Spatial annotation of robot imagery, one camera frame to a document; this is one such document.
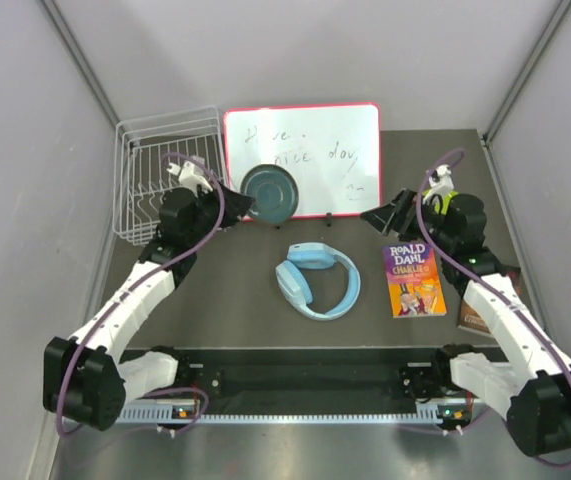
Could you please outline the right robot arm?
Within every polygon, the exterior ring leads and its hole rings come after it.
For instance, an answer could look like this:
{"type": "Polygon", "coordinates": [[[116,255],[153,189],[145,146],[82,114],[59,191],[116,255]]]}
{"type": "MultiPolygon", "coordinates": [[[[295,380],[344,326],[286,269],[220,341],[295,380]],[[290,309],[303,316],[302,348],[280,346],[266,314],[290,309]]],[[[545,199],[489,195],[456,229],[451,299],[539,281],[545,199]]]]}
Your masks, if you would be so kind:
{"type": "Polygon", "coordinates": [[[434,388],[446,396],[474,394],[503,419],[529,457],[571,449],[571,358],[540,327],[505,265],[485,246],[483,202],[462,193],[419,201],[415,191],[404,189],[360,217],[411,247],[431,247],[445,279],[481,317],[510,365],[499,368],[469,345],[446,345],[435,353],[434,388]]]}

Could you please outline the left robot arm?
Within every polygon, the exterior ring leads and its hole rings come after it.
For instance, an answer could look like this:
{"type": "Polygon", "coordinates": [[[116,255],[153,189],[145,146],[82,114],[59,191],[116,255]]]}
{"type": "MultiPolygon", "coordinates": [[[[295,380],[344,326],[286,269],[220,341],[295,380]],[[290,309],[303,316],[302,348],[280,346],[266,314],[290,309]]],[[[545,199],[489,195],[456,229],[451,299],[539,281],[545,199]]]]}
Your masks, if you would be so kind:
{"type": "Polygon", "coordinates": [[[222,185],[166,192],[156,231],[123,285],[81,329],[46,346],[44,408],[59,420],[105,431],[126,404],[154,390],[185,394],[192,374],[171,354],[154,349],[131,361],[121,357],[153,310],[186,278],[198,250],[217,230],[237,224],[253,202],[222,185]]]}

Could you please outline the lime green plate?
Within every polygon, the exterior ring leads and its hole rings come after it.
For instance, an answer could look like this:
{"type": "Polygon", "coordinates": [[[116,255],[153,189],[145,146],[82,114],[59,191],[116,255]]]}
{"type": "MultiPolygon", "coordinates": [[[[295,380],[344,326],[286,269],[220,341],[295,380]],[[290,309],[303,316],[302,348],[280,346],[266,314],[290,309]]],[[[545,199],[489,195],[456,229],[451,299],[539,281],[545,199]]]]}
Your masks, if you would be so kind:
{"type": "Polygon", "coordinates": [[[458,192],[455,190],[452,190],[447,195],[443,195],[440,197],[440,200],[438,201],[438,206],[439,206],[438,212],[441,215],[445,215],[447,213],[451,201],[457,195],[458,195],[458,192]]]}

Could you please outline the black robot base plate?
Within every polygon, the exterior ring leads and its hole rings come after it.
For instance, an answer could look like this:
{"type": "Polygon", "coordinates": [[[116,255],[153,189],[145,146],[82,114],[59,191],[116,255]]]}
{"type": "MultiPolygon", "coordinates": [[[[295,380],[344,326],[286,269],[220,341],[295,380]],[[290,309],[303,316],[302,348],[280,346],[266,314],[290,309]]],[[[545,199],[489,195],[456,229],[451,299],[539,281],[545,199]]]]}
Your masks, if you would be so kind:
{"type": "Polygon", "coordinates": [[[189,393],[198,388],[213,402],[253,395],[272,408],[275,399],[306,406],[328,393],[341,402],[363,394],[365,401],[425,403],[453,394],[432,366],[434,351],[426,348],[295,348],[159,350],[177,356],[173,382],[147,393],[147,398],[189,393]]]}

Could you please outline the dark green plate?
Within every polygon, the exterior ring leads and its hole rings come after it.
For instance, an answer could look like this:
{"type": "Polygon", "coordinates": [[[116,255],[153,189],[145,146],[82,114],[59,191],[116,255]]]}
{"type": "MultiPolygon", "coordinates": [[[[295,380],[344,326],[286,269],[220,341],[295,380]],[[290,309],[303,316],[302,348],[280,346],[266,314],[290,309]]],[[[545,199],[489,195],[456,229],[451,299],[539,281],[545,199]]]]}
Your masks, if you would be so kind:
{"type": "Polygon", "coordinates": [[[247,217],[266,225],[288,221],[299,204],[296,181],[287,170],[274,164],[251,168],[242,179],[240,192],[255,199],[247,217]]]}

